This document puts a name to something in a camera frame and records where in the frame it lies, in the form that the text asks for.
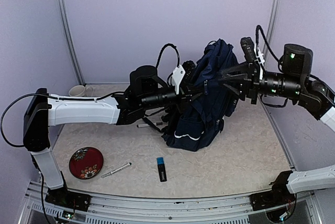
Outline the navy blue student backpack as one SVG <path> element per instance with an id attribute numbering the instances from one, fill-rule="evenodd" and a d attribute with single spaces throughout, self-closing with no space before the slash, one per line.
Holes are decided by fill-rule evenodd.
<path id="1" fill-rule="evenodd" d="M 170 148 L 196 152 L 209 146 L 224 128 L 224 118 L 231 116 L 237 98 L 219 85 L 220 71 L 238 64 L 233 46 L 222 39 L 211 41 L 196 62 L 191 83 L 203 94 L 186 106 L 183 113 L 170 116 L 162 138 Z"/>

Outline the black and blue stamp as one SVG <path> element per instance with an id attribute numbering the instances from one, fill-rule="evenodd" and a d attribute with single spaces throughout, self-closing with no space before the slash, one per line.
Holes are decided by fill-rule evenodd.
<path id="1" fill-rule="evenodd" d="M 165 170 L 165 164 L 164 164 L 163 157 L 158 157 L 157 158 L 157 165 L 158 165 L 158 172 L 159 172 L 160 182 L 166 182 L 167 177 L 166 177 L 166 170 Z"/>

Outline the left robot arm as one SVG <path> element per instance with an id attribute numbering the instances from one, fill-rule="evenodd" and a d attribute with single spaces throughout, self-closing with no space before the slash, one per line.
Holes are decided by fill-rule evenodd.
<path id="1" fill-rule="evenodd" d="M 150 109 L 181 108 L 202 92 L 188 81 L 190 68 L 177 66 L 171 81 L 158 76 L 158 69 L 143 65 L 129 75 L 124 92 L 102 97 L 70 97 L 48 94 L 40 88 L 24 115 L 24 147 L 30 152 L 35 167 L 47 184 L 46 201 L 57 206 L 87 211 L 91 196 L 68 190 L 65 178 L 54 158 L 49 141 L 49 127 L 75 123 L 129 125 L 144 117 Z"/>

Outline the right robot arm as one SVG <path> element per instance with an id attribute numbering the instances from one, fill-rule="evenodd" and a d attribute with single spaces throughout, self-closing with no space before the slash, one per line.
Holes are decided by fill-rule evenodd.
<path id="1" fill-rule="evenodd" d="M 264 69 L 262 53 L 250 38 L 241 39 L 245 62 L 220 71 L 218 83 L 240 100 L 252 104 L 262 96 L 283 97 L 305 108 L 316 120 L 334 129 L 334 91 L 311 75 L 313 52 L 297 44 L 286 44 L 279 63 L 280 72 Z M 280 172 L 272 188 L 250 196 L 252 209 L 262 210 L 288 204 L 297 193 L 334 187 L 334 166 L 309 171 Z"/>

